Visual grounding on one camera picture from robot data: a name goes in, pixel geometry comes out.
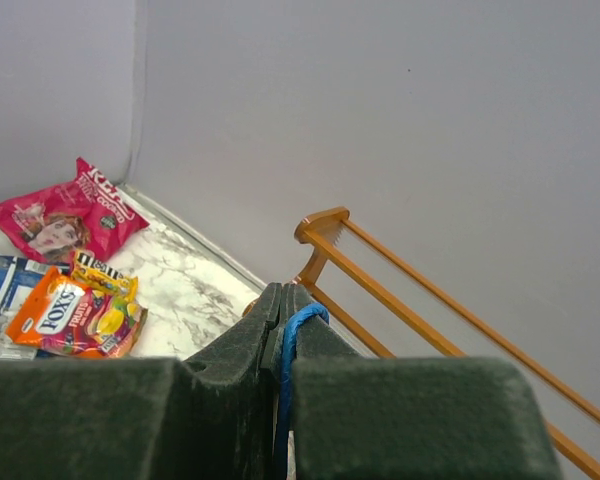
wooden rack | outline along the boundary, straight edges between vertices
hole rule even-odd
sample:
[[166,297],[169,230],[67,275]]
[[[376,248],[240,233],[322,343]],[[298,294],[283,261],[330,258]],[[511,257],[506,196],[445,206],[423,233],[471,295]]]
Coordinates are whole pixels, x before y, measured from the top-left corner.
[[[372,352],[379,357],[394,357],[388,348],[382,345],[382,343],[356,322],[351,315],[344,311],[324,291],[317,287],[316,282],[327,261],[332,262],[358,285],[373,295],[382,305],[393,312],[406,325],[415,330],[418,335],[424,338],[439,352],[447,356],[455,357],[465,355],[465,353],[450,340],[445,338],[440,332],[436,331],[422,317],[407,307],[396,296],[391,294],[385,287],[338,250],[336,247],[337,239],[344,229],[357,236],[387,261],[397,267],[402,273],[418,282],[465,321],[470,323],[482,334],[486,335],[494,343],[540,377],[545,383],[560,393],[564,398],[576,405],[595,422],[600,424],[599,408],[575,392],[571,387],[566,385],[529,355],[504,338],[483,320],[462,306],[458,301],[454,300],[450,295],[434,285],[420,272],[405,263],[362,228],[349,220],[349,210],[344,207],[337,207],[309,215],[304,218],[296,228],[295,238],[302,244],[313,245],[313,252],[309,261],[296,276],[294,281],[304,285],[317,301],[327,307],[329,311]],[[554,425],[547,422],[547,426],[558,451],[590,478],[596,480],[600,479],[600,463],[576,445]]]

marble surface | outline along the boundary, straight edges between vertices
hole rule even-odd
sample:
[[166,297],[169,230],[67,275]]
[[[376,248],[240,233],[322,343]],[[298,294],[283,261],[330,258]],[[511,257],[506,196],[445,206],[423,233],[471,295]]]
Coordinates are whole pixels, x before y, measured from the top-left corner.
[[[138,277],[138,302],[149,309],[131,355],[185,359],[235,324],[259,292],[128,194],[122,195],[150,223],[108,262]],[[1,231],[0,254],[22,255]]]

white wall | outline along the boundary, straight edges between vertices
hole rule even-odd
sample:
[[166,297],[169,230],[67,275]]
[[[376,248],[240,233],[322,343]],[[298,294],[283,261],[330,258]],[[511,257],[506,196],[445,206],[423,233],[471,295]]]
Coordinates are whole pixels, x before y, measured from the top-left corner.
[[0,200],[130,151],[134,0],[0,0]]
[[[308,258],[305,214],[346,205],[600,406],[600,2],[164,0],[148,18],[144,193],[266,281]],[[430,353],[357,290],[327,289],[396,353]],[[540,390],[600,458],[600,432]]]

red snack bag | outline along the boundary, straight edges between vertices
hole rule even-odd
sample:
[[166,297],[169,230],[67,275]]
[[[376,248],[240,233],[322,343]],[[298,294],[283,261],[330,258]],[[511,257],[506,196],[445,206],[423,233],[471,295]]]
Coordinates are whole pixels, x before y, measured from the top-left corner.
[[51,267],[7,327],[14,343],[51,353],[117,358],[135,344],[147,310]]
[[83,248],[106,261],[148,225],[100,170],[76,163],[74,180],[0,203],[0,229],[32,260],[68,262]]

blue cable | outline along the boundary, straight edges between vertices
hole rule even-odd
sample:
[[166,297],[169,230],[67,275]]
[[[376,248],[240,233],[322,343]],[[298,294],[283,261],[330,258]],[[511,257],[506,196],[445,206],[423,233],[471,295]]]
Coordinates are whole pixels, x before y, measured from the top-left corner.
[[312,303],[298,310],[284,328],[278,420],[276,438],[273,443],[273,478],[275,480],[285,480],[287,478],[289,427],[291,425],[291,362],[296,358],[296,335],[298,334],[298,328],[315,315],[319,315],[327,324],[329,323],[329,311],[324,305]]

